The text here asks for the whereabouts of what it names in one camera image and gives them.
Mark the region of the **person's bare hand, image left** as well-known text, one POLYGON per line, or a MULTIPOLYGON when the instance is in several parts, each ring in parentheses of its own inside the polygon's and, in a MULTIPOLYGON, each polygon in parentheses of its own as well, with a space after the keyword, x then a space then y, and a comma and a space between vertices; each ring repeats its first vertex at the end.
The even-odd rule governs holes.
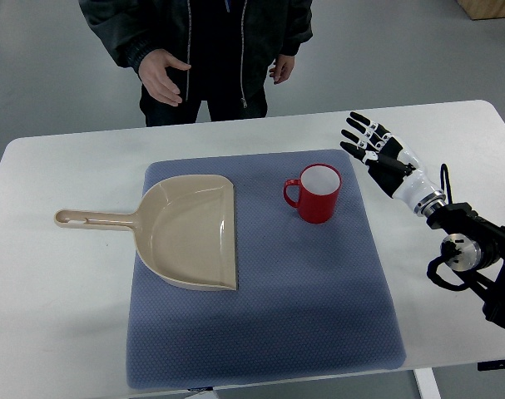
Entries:
POLYGON ((141 61, 138 75, 148 94, 162 104, 177 107, 182 103, 181 90, 169 78, 167 69, 189 71, 191 65, 180 61, 164 49, 149 52, 141 61))

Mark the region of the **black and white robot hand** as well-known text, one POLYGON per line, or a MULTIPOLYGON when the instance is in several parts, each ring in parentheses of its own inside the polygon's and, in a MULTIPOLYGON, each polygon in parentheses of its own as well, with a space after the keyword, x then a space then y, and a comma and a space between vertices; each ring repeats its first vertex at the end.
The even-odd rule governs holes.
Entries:
POLYGON ((347 123, 356 132, 342 130, 346 140, 340 147, 367 167, 388 197, 403 201, 418 216, 428 217, 445 206, 446 194, 428 178, 419 157, 399 137, 354 111, 347 123))

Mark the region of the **person's bare hand, image right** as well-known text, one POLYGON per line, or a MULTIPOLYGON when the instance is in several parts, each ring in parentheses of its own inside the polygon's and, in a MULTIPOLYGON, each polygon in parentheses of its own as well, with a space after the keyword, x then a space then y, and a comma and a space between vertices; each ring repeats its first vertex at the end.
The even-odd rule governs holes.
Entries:
POLYGON ((279 54, 271 68, 269 69, 269 77, 275 85, 279 85, 290 78, 292 71, 295 68, 295 57, 279 54))

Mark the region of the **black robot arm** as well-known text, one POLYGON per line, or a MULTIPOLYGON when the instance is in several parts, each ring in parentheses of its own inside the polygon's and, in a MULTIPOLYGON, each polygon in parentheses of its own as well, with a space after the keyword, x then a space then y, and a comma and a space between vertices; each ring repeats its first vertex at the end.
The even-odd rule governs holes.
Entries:
POLYGON ((430 229, 441 229, 447 237, 440 255, 428 264, 427 277, 449 291, 472 290, 483 301, 485 318, 505 329, 505 227, 487 221, 468 203, 453 202, 445 164, 440 185, 444 199, 423 215, 430 229))

